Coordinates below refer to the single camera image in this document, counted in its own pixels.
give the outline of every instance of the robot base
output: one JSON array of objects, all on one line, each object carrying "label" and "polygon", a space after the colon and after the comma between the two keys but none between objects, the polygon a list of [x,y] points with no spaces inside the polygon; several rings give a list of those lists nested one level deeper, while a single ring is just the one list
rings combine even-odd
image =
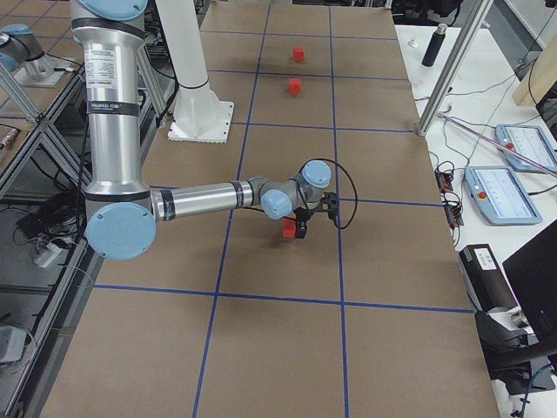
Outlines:
[{"label": "robot base", "polygon": [[[57,59],[54,57],[49,57],[49,60],[52,62],[52,66],[54,68],[65,68],[71,66],[68,61]],[[20,68],[17,73],[15,74],[14,78],[22,87],[56,87],[58,81],[67,74],[66,71],[54,71],[48,77],[43,78],[42,80],[38,81],[35,78],[31,78],[30,75],[27,73],[24,67]]]},{"label": "robot base", "polygon": [[195,141],[195,142],[212,142],[217,144],[225,144],[228,139],[228,131],[232,122],[232,114],[234,112],[233,102],[216,103],[217,116],[212,124],[206,128],[198,127],[195,115],[194,103],[191,102],[190,114],[193,118],[181,118],[175,111],[174,122],[168,132],[168,139],[172,141]]}]

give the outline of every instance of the red cube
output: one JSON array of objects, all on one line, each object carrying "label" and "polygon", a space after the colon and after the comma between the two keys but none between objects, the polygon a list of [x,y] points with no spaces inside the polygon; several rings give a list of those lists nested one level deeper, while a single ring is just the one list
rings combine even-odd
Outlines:
[{"label": "red cube", "polygon": [[304,61],[305,51],[301,46],[294,47],[294,61],[301,63]]},{"label": "red cube", "polygon": [[302,82],[299,78],[290,78],[288,80],[288,91],[293,96],[298,95],[302,92]]},{"label": "red cube", "polygon": [[282,219],[282,236],[285,238],[296,238],[296,221],[292,219]]}]

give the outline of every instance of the white table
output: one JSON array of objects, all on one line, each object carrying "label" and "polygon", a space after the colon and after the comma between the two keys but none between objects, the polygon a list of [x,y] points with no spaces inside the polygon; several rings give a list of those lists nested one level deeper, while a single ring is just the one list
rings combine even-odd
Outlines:
[{"label": "white table", "polygon": [[[448,28],[445,42],[441,47],[437,60],[433,67],[430,68],[423,66],[421,60],[434,32],[434,28],[397,26],[396,29],[406,70],[412,83],[414,98],[430,96],[446,58],[458,36],[459,29]],[[411,46],[408,44],[412,38],[414,38],[414,42],[417,45]],[[451,93],[484,91],[487,87],[509,78],[512,74],[513,69],[506,61],[491,33],[487,29],[482,29],[477,34],[470,51],[465,57],[457,77],[453,80]],[[514,104],[512,94],[518,84],[518,79],[509,78],[505,83],[482,93],[466,96],[447,96],[441,106],[441,110],[444,111],[451,105],[451,116],[476,124],[487,124],[502,98],[500,107],[493,114],[491,120],[489,120],[489,125],[516,124],[526,121],[535,117],[538,113],[534,108],[519,107]],[[416,103],[418,112],[421,114],[426,106],[426,100],[419,100]],[[541,118],[536,118],[528,122],[527,125],[541,126],[547,137],[550,138],[553,146],[557,148],[557,144]],[[464,167],[466,160],[458,153],[446,147],[442,127],[443,122],[440,119],[436,119],[433,122],[426,135],[429,150],[437,154],[440,161],[450,160],[457,168]],[[476,131],[484,129],[482,126],[471,127]],[[492,128],[485,128],[485,134],[489,138],[493,138],[494,130]],[[463,132],[460,128],[450,123],[446,124],[446,136],[448,144],[452,148],[459,150],[467,156],[472,153],[477,137]],[[432,158],[432,162],[434,165],[436,164],[435,158]],[[470,165],[507,165],[507,162],[501,152],[492,145],[481,141],[471,159]],[[462,197],[464,207],[463,220],[465,224],[460,228],[460,240],[456,246],[457,251],[470,244],[487,243],[492,248],[496,259],[499,263],[502,263],[539,231],[557,219],[557,189],[553,189],[551,192],[532,197],[534,204],[544,219],[541,224],[535,226],[490,226],[481,217],[466,189],[461,187],[463,173],[463,170],[457,170],[453,181],[455,191]],[[529,192],[543,190],[555,184],[555,179],[546,174],[519,173],[518,176]],[[498,318],[498,320],[504,321],[505,315],[500,316],[503,317]],[[498,398],[500,398],[499,390],[500,388],[496,388]],[[511,397],[511,402],[518,408],[520,407],[519,398],[520,396]],[[532,403],[527,406],[526,417],[555,417],[555,411],[557,411],[557,391],[545,394],[532,394],[529,399]],[[510,410],[510,404],[507,407],[500,405],[500,409],[502,413]]]}]

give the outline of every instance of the control box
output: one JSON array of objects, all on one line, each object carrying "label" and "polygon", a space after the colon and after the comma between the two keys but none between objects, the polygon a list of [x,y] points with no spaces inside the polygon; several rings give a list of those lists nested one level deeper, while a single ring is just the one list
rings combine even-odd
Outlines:
[{"label": "control box", "polygon": [[488,244],[465,246],[459,256],[468,294],[478,308],[495,313],[518,306]]}]

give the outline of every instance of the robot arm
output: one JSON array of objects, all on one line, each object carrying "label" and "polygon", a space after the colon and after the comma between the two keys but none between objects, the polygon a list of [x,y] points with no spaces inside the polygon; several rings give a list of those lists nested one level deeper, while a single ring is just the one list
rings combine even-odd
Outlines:
[{"label": "robot arm", "polygon": [[8,71],[15,71],[23,64],[29,76],[37,81],[54,72],[33,32],[24,24],[9,24],[0,29],[0,63]]},{"label": "robot arm", "polygon": [[[197,28],[192,1],[180,1],[191,2],[192,15],[184,17],[184,24]],[[71,0],[73,34],[84,46],[93,168],[84,196],[86,235],[93,249],[105,258],[128,260],[149,248],[158,220],[247,206],[261,205],[271,219],[300,209],[295,213],[303,227],[314,212],[336,216],[331,193],[324,193],[331,169],[319,160],[307,162],[284,183],[255,178],[150,190],[140,176],[138,119],[137,52],[144,42],[146,4],[147,0]]]}]

